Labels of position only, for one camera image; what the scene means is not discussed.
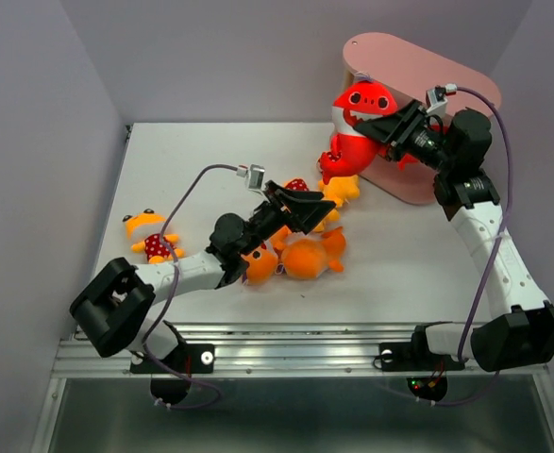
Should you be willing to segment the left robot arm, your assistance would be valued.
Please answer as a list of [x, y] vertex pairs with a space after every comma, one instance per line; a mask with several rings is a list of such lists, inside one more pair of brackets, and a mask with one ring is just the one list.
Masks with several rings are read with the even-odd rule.
[[282, 227], [310, 233], [336, 205], [319, 192], [295, 192], [273, 181], [248, 219], [221, 215], [208, 246], [178, 261], [131, 264], [109, 261], [71, 304], [69, 312], [98, 355], [123, 350], [151, 356], [165, 372], [177, 370], [185, 350], [175, 329], [151, 319], [150, 309], [167, 305], [178, 295], [217, 290], [236, 282], [246, 271], [244, 256]]

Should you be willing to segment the red shark plush front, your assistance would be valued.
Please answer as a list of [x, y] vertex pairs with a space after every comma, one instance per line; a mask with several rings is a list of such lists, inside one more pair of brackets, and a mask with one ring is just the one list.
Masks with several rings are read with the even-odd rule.
[[419, 160], [410, 153], [405, 153], [397, 162], [397, 167], [400, 171], [403, 171], [406, 166], [417, 164]]

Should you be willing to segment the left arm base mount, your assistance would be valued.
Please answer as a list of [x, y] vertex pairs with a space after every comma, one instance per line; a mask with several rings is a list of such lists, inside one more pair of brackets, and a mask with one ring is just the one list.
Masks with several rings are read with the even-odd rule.
[[128, 371], [150, 378], [149, 391], [156, 406], [168, 411], [201, 409], [221, 397], [214, 384], [201, 378], [213, 373], [214, 352], [213, 344], [180, 344], [164, 359], [133, 355]]

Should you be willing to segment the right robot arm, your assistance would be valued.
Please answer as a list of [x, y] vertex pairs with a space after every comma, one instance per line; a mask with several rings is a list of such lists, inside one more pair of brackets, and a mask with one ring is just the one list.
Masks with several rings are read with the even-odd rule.
[[554, 305], [530, 276], [507, 229], [507, 208], [482, 169], [492, 144], [491, 121], [474, 109], [458, 111], [444, 129], [435, 129], [435, 120], [412, 101], [355, 126], [385, 145], [388, 159], [411, 156], [435, 171], [436, 200], [482, 274], [475, 299], [489, 303], [491, 319], [481, 326], [467, 319], [417, 327], [410, 360], [429, 368], [449, 356], [475, 361], [487, 372], [548, 363], [554, 356]]

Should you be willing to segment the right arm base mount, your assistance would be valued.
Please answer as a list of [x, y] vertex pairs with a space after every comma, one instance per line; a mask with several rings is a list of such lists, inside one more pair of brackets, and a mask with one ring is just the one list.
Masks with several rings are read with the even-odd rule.
[[420, 400], [442, 401], [448, 390], [448, 371], [463, 371], [465, 365], [450, 356], [439, 355], [407, 343], [382, 343], [373, 358], [373, 366], [386, 373], [410, 372], [407, 386]]

